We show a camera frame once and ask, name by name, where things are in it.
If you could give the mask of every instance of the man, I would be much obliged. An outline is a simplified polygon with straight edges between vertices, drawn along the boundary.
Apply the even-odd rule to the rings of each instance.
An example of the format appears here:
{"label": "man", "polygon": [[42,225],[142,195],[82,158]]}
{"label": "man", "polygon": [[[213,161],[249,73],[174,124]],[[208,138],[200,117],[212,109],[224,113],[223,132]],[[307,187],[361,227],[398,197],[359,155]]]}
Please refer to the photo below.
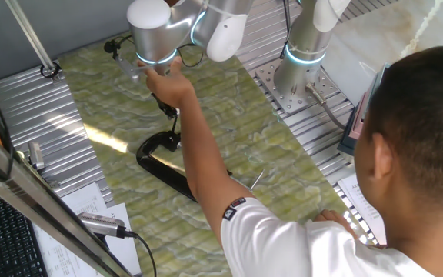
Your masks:
{"label": "man", "polygon": [[324,210],[283,222],[231,180],[191,83],[146,72],[148,87],[179,108],[189,187],[234,276],[443,276],[443,47],[393,64],[371,100],[355,150],[358,182],[384,219],[386,249],[362,245]]}

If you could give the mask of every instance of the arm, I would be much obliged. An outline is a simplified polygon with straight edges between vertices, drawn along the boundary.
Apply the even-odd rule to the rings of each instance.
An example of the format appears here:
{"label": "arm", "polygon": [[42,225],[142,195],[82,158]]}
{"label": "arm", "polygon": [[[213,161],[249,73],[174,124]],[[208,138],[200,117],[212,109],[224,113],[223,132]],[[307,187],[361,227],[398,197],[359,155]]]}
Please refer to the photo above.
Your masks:
{"label": "arm", "polygon": [[164,103],[181,110],[182,154],[189,188],[221,244],[223,213],[240,197],[254,197],[230,179],[192,84],[181,74],[181,61],[171,64],[169,77],[146,71],[147,86]]}

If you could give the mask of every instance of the keyboard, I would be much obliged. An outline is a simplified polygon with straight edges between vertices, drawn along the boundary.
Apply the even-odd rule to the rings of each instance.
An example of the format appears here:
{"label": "keyboard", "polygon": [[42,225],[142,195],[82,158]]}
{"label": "keyboard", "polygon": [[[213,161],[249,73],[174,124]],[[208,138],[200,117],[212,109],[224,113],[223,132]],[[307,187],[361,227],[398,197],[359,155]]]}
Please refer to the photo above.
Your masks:
{"label": "keyboard", "polygon": [[47,277],[30,221],[0,199],[0,277]]}

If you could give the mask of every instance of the black cable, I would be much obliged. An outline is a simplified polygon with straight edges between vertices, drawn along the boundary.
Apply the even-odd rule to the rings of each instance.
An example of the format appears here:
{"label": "black cable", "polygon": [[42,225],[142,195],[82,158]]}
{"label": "black cable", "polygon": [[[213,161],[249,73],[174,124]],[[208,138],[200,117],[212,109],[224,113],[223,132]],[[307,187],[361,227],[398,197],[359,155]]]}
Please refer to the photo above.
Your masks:
{"label": "black cable", "polygon": [[285,57],[285,49],[288,44],[288,37],[290,35],[290,0],[283,0],[283,8],[285,9],[285,23],[286,23],[286,42],[283,45],[283,49],[281,50],[280,59]]}
{"label": "black cable", "polygon": [[129,41],[132,44],[135,44],[133,41],[130,40],[130,38],[132,38],[132,35],[126,35],[125,37],[117,37],[117,38],[114,38],[113,40],[116,40],[118,38],[121,38],[121,40],[117,43],[119,46],[121,46],[121,44],[125,41]]}
{"label": "black cable", "polygon": [[157,266],[155,264],[155,260],[153,259],[152,251],[148,247],[148,243],[146,243],[142,237],[140,237],[138,234],[136,234],[135,232],[132,232],[132,231],[125,231],[125,236],[129,237],[129,238],[139,239],[143,243],[143,245],[146,247],[146,250],[148,250],[148,254],[150,255],[150,259],[152,260],[153,274],[155,275],[155,277],[157,277]]}
{"label": "black cable", "polygon": [[283,0],[283,8],[285,9],[286,35],[290,35],[290,0]]}
{"label": "black cable", "polygon": [[183,46],[177,48],[178,55],[181,57],[182,64],[184,64],[185,67],[187,67],[187,68],[193,68],[193,67],[199,65],[199,64],[202,62],[203,58],[205,57],[205,53],[204,53],[204,52],[201,52],[201,58],[200,58],[199,61],[196,62],[194,65],[186,65],[185,62],[184,62],[184,57],[182,57],[182,52],[181,52],[181,49],[184,48],[184,47],[186,47],[186,46],[196,46],[196,45],[194,45],[194,44],[187,44],[187,45],[183,45]]}
{"label": "black cable", "polygon": [[4,147],[6,149],[6,151],[8,151],[9,153],[9,158],[8,158],[8,169],[6,170],[6,180],[4,182],[6,182],[8,179],[10,179],[11,177],[11,173],[12,173],[12,169],[13,169],[13,155],[15,153],[13,144],[12,144],[12,139],[11,136],[9,135],[9,128],[8,125],[6,124],[6,120],[5,117],[3,116],[1,107],[0,107],[0,119],[4,128],[4,139],[3,139],[3,143],[4,143]]}

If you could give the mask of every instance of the green marble surface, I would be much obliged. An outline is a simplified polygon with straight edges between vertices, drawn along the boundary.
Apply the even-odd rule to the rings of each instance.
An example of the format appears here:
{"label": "green marble surface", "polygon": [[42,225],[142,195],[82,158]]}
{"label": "green marble surface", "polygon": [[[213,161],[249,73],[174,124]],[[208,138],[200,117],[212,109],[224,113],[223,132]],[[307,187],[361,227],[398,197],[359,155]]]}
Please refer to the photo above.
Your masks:
{"label": "green marble surface", "polygon": [[[59,62],[115,202],[125,202],[132,228],[152,248],[159,276],[230,276],[198,204],[136,163],[140,144],[172,122],[144,80],[130,81],[102,47],[103,42],[81,48]],[[122,53],[133,60],[132,45],[126,42]],[[183,48],[182,54],[192,64],[200,51]],[[303,223],[324,208],[347,209],[237,58],[223,63],[205,58],[183,73],[196,89],[228,170],[249,184],[264,169],[254,194],[277,216]],[[110,142],[127,145],[127,151]],[[182,164],[180,151],[158,155]],[[136,247],[143,273],[152,276],[148,254],[140,244]]]}

